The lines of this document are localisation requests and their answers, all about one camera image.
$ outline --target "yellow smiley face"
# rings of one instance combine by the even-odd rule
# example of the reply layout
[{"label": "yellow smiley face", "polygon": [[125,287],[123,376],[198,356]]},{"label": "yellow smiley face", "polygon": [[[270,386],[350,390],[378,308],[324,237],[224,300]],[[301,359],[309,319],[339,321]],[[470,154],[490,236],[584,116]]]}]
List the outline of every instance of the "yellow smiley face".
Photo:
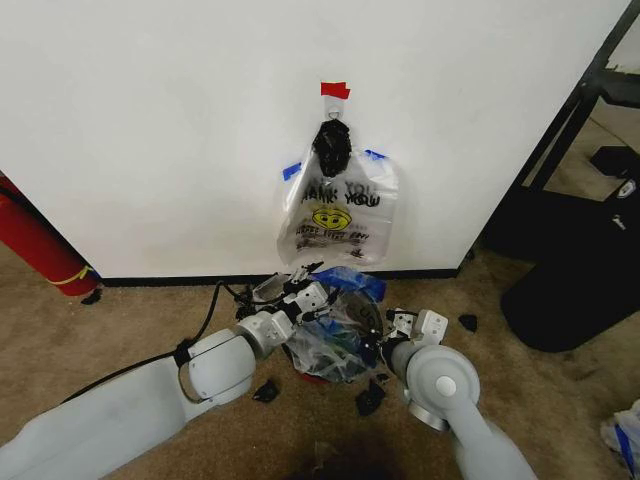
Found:
[{"label": "yellow smiley face", "polygon": [[313,212],[313,222],[327,230],[344,230],[351,223],[351,216],[337,208],[320,208]]}]

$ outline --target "plastic bag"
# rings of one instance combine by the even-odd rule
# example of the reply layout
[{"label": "plastic bag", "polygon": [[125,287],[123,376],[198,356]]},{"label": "plastic bag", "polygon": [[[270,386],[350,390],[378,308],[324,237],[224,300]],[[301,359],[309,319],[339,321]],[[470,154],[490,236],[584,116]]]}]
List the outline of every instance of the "plastic bag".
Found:
[{"label": "plastic bag", "polygon": [[322,259],[370,265],[384,258],[398,198],[389,158],[354,149],[346,168],[329,177],[312,148],[294,175],[278,237],[285,263]]},{"label": "plastic bag", "polygon": [[299,372],[351,382],[375,367],[363,345],[372,329],[382,330],[375,303],[366,294],[351,292],[340,296],[327,315],[298,326],[286,346]]},{"label": "plastic bag", "polygon": [[603,422],[600,435],[609,448],[622,455],[631,478],[640,478],[640,400],[631,410],[617,412]]}]

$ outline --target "red tape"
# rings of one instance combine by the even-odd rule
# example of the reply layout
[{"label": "red tape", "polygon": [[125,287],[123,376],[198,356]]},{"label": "red tape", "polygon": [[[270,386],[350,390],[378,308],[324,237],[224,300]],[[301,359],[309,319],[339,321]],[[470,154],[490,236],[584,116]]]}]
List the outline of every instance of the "red tape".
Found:
[{"label": "red tape", "polygon": [[325,83],[320,84],[320,95],[329,95],[330,97],[341,98],[346,100],[349,98],[350,89],[347,88],[347,82]]}]

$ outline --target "beige carpet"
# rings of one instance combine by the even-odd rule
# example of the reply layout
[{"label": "beige carpet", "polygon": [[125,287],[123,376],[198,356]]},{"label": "beige carpet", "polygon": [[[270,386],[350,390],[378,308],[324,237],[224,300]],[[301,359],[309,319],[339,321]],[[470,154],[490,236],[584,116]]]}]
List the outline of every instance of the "beige carpet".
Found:
[{"label": "beige carpet", "polygon": [[[498,303],[528,268],[480,251],[457,279],[390,282],[385,306],[428,307],[451,320],[445,344],[476,365],[481,410],[521,447],[541,479],[624,479],[598,427],[640,397],[639,318],[572,353],[530,350],[511,334]],[[0,246],[0,443],[76,389],[195,332],[211,291],[112,288],[98,304],[84,306]],[[232,325],[233,312],[222,295],[211,331]],[[478,315],[477,333],[459,325],[463,313]],[[327,443],[347,465],[374,466],[392,478],[459,478],[447,435],[407,413],[395,381],[385,386],[380,409],[361,418],[354,397],[364,382],[309,384],[281,351],[260,365],[255,386],[269,377],[281,387],[273,403],[247,395],[210,412],[110,478],[282,479],[313,466],[316,445]]]}]

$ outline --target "white plastic bag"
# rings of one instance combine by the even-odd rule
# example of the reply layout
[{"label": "white plastic bag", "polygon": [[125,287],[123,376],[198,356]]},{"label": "white plastic bag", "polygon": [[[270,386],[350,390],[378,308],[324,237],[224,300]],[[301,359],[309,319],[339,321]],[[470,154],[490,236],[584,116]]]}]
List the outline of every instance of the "white plastic bag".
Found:
[{"label": "white plastic bag", "polygon": [[347,168],[323,175],[309,150],[285,200],[278,252],[288,265],[322,259],[371,265],[387,251],[398,178],[388,157],[353,149]]},{"label": "white plastic bag", "polygon": [[616,412],[603,422],[600,435],[609,448],[622,455],[631,478],[640,478],[640,400],[630,410]]}]

